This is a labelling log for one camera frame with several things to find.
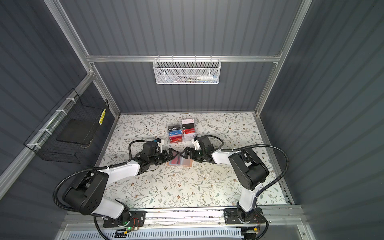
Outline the pink leather card wallet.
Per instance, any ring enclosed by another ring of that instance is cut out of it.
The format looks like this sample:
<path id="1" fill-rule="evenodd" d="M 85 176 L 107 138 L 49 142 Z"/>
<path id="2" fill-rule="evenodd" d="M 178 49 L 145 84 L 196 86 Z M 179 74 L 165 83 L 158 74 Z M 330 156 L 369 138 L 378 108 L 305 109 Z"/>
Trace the pink leather card wallet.
<path id="1" fill-rule="evenodd" d="M 186 159 L 181 157 L 180 154 L 178 154 L 173 160 L 167 162 L 167 166 L 174 166 L 174 167 L 192 167 L 193 160 Z"/>

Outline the clear acrylic card display stand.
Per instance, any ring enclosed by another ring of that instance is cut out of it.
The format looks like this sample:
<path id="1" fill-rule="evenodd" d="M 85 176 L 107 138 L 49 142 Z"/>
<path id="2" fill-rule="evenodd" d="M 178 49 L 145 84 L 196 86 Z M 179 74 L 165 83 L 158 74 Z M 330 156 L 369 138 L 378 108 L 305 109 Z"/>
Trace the clear acrylic card display stand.
<path id="1" fill-rule="evenodd" d="M 179 123 L 172 123 L 172 124 L 168 124 L 167 126 L 171 126 L 171 125 L 180 125 L 181 126 L 181 131 L 182 131 L 182 135 L 181 136 L 183 137 L 182 120 Z"/>

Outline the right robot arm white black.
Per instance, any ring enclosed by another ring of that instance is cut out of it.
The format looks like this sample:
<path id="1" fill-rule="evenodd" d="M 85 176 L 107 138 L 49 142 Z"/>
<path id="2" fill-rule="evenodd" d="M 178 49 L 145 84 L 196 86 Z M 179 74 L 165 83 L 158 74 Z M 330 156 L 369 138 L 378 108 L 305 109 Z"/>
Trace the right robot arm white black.
<path id="1" fill-rule="evenodd" d="M 192 143 L 194 146 L 186 147 L 180 153 L 181 157 L 199 163 L 232 167 L 236 174 L 236 180 L 243 189 L 237 202 L 236 212 L 231 214 L 229 210 L 223 210 L 223 215 L 228 219 L 236 216 L 241 223 L 250 222 L 256 212 L 257 200 L 262 192 L 263 183 L 269 175 L 267 166 L 251 148 L 244 150 L 222 149 L 224 142 L 216 136 L 195 137 Z"/>

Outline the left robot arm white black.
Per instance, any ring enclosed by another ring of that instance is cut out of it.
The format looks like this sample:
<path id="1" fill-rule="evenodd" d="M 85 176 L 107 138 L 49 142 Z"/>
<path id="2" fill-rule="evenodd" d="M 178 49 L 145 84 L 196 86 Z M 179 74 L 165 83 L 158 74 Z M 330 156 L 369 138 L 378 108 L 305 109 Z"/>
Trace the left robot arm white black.
<path id="1" fill-rule="evenodd" d="M 127 161 L 110 166 L 78 171 L 58 183 L 53 192 L 55 204 L 70 212 L 90 215 L 94 218 L 107 217 L 117 221 L 118 226 L 128 226 L 134 218 L 130 208 L 104 196 L 108 185 L 145 173 L 150 166 L 160 166 L 174 160 L 179 152 L 162 149 L 161 140 L 143 141 L 142 151 L 129 155 Z"/>

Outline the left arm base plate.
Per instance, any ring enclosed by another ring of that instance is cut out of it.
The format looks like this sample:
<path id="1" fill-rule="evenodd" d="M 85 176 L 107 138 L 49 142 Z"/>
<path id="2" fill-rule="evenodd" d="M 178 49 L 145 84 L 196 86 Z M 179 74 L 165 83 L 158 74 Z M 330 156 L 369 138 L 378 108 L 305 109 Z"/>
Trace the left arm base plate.
<path id="1" fill-rule="evenodd" d="M 146 211 L 124 211 L 117 219 L 104 218 L 104 228 L 133 228 L 143 227 L 146 219 Z"/>

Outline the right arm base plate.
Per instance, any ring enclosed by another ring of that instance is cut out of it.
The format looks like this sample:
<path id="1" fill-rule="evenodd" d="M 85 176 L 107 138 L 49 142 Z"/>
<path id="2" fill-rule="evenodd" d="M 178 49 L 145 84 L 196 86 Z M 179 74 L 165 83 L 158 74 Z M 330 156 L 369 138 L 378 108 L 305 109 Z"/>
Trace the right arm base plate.
<path id="1" fill-rule="evenodd" d="M 261 208 L 255 208 L 249 212 L 244 212 L 241 208 L 226 208 L 223 210 L 225 223 L 227 225 L 236 224 L 264 224 L 263 211 Z"/>

